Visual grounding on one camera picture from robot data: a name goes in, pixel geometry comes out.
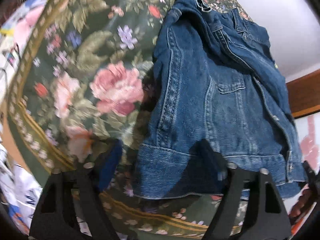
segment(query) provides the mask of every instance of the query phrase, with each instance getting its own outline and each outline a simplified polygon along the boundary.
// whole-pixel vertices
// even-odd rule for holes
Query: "white wall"
[[[320,68],[320,24],[304,0],[238,0],[267,28],[271,53],[287,82]]]

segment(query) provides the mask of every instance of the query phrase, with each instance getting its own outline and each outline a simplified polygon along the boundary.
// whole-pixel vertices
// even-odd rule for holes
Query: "denim jacket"
[[[221,14],[202,0],[176,0],[154,58],[161,96],[139,148],[136,195],[219,193],[197,146],[203,138],[243,169],[268,169],[282,198],[300,191],[302,153],[265,28],[237,9]]]

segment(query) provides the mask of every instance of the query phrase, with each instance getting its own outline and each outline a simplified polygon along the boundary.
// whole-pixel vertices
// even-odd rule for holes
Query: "floral fabric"
[[[204,0],[219,12],[236,0]],[[219,205],[210,195],[172,200],[133,196],[131,172],[156,103],[152,52],[174,0],[49,0],[9,93],[8,122],[30,170],[43,186],[54,167],[94,161],[124,143],[109,188],[100,195],[115,229],[201,238]],[[232,233],[240,230],[241,202]]]

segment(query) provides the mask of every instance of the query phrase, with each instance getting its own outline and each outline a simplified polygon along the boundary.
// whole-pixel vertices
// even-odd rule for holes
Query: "silver bolt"
[[[267,175],[267,174],[269,174],[269,171],[265,168],[261,168],[260,173]]]
[[[228,166],[229,169],[233,169],[233,170],[235,170],[236,168],[238,168],[238,165],[235,164],[235,163],[228,163],[227,166]]]
[[[61,169],[60,168],[54,168],[51,173],[52,174],[59,174],[61,172]]]
[[[94,163],[85,163],[85,164],[83,165],[83,167],[84,167],[85,169],[91,169],[91,168],[94,167]]]

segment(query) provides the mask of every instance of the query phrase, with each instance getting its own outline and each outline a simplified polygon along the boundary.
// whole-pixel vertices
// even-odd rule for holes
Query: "brown wooden panel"
[[[320,111],[320,70],[287,83],[287,87],[294,117]]]

